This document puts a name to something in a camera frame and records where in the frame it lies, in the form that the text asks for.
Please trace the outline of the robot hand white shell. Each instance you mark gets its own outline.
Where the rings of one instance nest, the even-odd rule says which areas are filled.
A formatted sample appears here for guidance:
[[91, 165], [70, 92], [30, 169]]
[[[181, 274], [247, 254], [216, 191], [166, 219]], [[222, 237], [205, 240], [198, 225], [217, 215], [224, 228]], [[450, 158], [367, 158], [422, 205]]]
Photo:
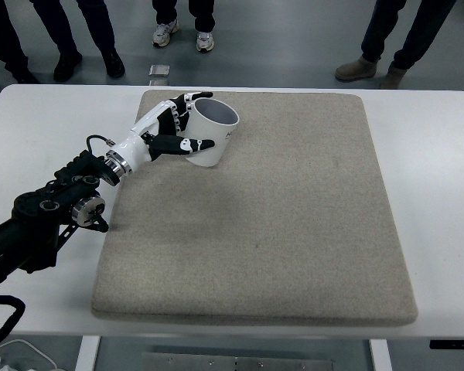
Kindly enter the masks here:
[[116, 144], [107, 157], [117, 162], [128, 174], [144, 162], [153, 162], [160, 155], [190, 155], [212, 148], [210, 139], [184, 138], [191, 105], [199, 98], [211, 98], [211, 92], [192, 92], [156, 104], [130, 130], [127, 139]]

